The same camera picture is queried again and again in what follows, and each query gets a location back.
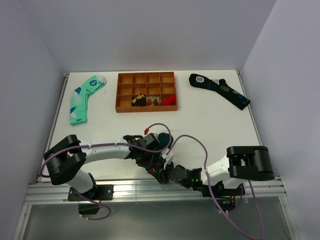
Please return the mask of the dark green reindeer sock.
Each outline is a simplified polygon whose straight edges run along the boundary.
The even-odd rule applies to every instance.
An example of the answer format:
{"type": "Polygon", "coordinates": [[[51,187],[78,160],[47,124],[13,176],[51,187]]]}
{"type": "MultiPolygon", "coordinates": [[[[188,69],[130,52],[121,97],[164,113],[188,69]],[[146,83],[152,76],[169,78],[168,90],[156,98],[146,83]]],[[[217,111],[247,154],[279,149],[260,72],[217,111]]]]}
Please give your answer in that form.
{"type": "MultiPolygon", "coordinates": [[[[158,153],[154,153],[152,155],[152,161],[153,161],[153,168],[164,168],[164,160],[161,157],[162,151],[164,151],[165,149],[169,148],[171,149],[172,143],[173,143],[173,139],[170,139],[170,136],[168,133],[160,133],[157,135],[157,139],[160,143],[160,146],[158,146],[157,148],[155,148],[155,150],[160,150],[160,152],[158,153]]],[[[169,168],[172,167],[172,163],[173,160],[171,162],[170,165],[168,165],[166,167],[165,170],[169,170],[169,168]]]]}

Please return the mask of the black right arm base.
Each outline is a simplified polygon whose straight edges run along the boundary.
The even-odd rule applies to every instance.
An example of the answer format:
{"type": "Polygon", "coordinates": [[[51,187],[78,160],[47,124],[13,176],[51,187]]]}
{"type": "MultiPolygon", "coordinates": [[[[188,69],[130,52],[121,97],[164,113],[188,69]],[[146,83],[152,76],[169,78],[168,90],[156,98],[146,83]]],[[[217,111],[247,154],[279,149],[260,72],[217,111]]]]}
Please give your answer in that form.
{"type": "Polygon", "coordinates": [[[245,194],[244,184],[240,184],[237,188],[226,189],[222,181],[211,186],[212,193],[223,211],[231,212],[236,209],[237,204],[242,200],[245,194]]]}

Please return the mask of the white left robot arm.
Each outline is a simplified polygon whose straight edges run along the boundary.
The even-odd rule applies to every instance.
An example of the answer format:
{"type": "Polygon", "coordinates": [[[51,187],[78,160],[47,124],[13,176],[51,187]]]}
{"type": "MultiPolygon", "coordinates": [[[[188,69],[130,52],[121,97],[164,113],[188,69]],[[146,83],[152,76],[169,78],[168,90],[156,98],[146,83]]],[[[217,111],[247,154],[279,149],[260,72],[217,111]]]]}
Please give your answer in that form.
{"type": "Polygon", "coordinates": [[[55,186],[68,184],[86,200],[96,197],[98,187],[91,173],[84,172],[85,164],[108,159],[132,159],[143,168],[152,165],[154,151],[161,144],[156,134],[146,136],[125,135],[110,143],[93,143],[79,140],[75,134],[63,138],[44,154],[49,160],[48,177],[55,186]]]}

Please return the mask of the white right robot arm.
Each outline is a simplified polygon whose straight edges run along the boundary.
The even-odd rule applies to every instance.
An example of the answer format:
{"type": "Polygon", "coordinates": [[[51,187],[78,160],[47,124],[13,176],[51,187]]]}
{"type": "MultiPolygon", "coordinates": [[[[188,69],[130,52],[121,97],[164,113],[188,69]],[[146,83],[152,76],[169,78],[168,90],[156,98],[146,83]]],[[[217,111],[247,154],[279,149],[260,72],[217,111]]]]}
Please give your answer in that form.
{"type": "Polygon", "coordinates": [[[215,196],[240,194],[240,185],[245,181],[271,181],[275,178],[269,150],[265,146],[231,146],[219,161],[206,167],[187,169],[172,159],[159,157],[147,169],[160,184],[172,181],[186,189],[215,196]]]}

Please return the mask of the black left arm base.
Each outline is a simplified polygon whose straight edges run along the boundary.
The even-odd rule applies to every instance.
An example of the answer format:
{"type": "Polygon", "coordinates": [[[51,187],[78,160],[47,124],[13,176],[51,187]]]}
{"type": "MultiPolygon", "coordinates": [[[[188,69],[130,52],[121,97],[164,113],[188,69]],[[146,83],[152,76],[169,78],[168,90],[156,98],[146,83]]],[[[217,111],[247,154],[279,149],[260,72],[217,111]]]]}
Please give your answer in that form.
{"type": "Polygon", "coordinates": [[[100,205],[102,201],[111,201],[114,194],[114,185],[112,184],[99,184],[97,190],[93,193],[93,196],[82,193],[80,194],[73,188],[70,187],[67,201],[68,202],[79,202],[78,212],[82,216],[92,217],[96,215],[102,208],[100,205]]]}

